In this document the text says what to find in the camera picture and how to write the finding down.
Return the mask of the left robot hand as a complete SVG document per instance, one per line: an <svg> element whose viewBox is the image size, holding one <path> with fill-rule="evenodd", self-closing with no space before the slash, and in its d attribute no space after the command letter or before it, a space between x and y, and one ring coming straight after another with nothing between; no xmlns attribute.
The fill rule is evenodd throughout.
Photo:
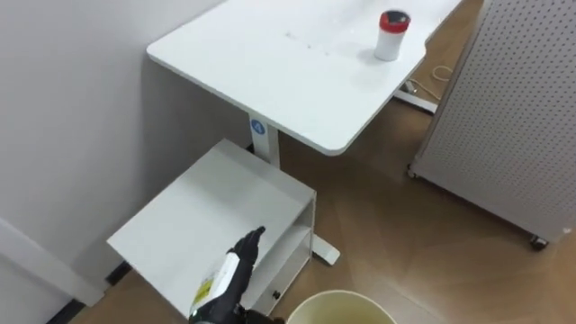
<svg viewBox="0 0 576 324"><path fill-rule="evenodd" d="M202 279L193 297L188 322L240 324L247 322L241 299L247 290L266 228L251 230L231 247Z"/></svg>

